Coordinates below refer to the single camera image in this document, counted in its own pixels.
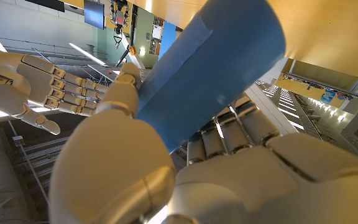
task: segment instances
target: robotic finger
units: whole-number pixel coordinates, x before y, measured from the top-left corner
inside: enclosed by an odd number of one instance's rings
[[[49,121],[41,113],[33,111],[28,106],[24,94],[11,85],[0,85],[0,110],[52,134],[60,133],[60,128],[55,122]]]
[[[101,93],[106,93],[107,89],[109,88],[108,86],[97,84],[95,82],[92,82],[92,81],[86,80],[84,78],[72,75],[70,73],[66,73],[62,77],[62,80],[66,81],[68,83],[71,83],[71,84],[78,85],[78,86],[83,87],[83,88],[87,88],[89,90],[98,91],[98,92],[101,92]]]

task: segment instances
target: green wall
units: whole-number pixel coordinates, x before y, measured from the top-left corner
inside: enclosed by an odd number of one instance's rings
[[[158,61],[158,55],[150,55],[150,43],[147,43],[146,33],[150,35],[153,32],[154,15],[139,8],[135,26],[135,48],[136,53],[140,53],[140,48],[144,47],[146,54],[139,56],[145,67],[153,67]]]
[[[158,61],[158,55],[149,54],[150,43],[147,43],[146,33],[152,34],[153,32],[154,15],[141,8],[139,8],[137,15],[134,36],[136,53],[139,54],[140,48],[144,47],[146,53],[139,57],[145,67],[153,67]],[[101,53],[95,54],[95,56],[107,61],[107,63],[117,63],[126,50],[122,44],[120,44],[118,49],[116,48],[114,34],[114,29],[105,28],[104,30],[101,30],[95,27],[93,28],[92,44],[95,46],[94,51]],[[131,61],[129,56],[127,56],[126,59],[128,62]]]

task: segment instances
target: railing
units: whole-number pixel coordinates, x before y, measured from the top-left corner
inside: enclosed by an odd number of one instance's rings
[[[307,135],[310,135],[310,136],[316,137],[320,140],[323,140],[321,138],[320,134],[317,132],[316,128],[313,126],[313,124],[310,121],[310,119],[308,118],[308,116],[306,115],[305,111],[299,104],[298,100],[293,95],[293,93],[290,93],[290,95],[292,98],[292,103],[296,109],[296,112],[298,112],[299,119],[301,120],[301,123],[302,123],[303,129],[305,130],[305,133]]]
[[[15,39],[8,39],[8,38],[2,38],[0,37],[0,40],[7,40],[9,42],[12,42],[13,45],[15,45],[16,47],[11,47],[9,45],[5,45],[4,47],[6,49],[12,49],[12,50],[17,50],[17,51],[32,51],[35,53],[39,53],[42,52],[43,54],[52,54],[52,55],[68,55],[68,56],[72,56],[72,57],[81,57],[81,58],[86,58],[86,56],[82,55],[82,54],[75,54],[76,51],[73,51],[73,49],[71,47],[63,47],[63,46],[58,46],[58,45],[51,45],[51,44],[42,44],[42,43],[36,43],[36,42],[31,42],[31,41],[26,41],[26,40],[15,40]],[[94,52],[94,54],[98,55],[98,58],[102,59],[102,60],[107,60],[107,55],[106,53],[102,53],[102,52]]]

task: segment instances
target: white wall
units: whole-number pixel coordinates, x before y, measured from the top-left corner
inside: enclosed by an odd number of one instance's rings
[[[262,77],[260,77],[258,80],[272,84],[273,79],[275,78],[278,80],[279,76],[281,75],[281,72],[287,62],[288,58],[284,57],[281,60],[279,60],[273,68],[271,68],[268,72],[265,73]]]
[[[0,1],[0,37],[15,40],[70,47],[69,42],[79,47],[95,44],[93,29],[83,22],[83,16],[74,12],[58,12],[24,0]],[[30,49],[27,43],[0,40],[7,47]],[[31,44],[40,50],[53,51],[53,47]],[[79,54],[71,49],[59,49],[57,52]]]

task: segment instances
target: blue tape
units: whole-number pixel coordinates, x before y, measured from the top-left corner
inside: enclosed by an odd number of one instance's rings
[[[193,18],[182,33],[187,38],[179,38],[169,48],[169,51],[175,52],[175,54],[164,54],[143,82],[142,88],[139,91],[139,111],[171,79],[212,33],[213,31],[205,26],[200,16],[196,15]]]

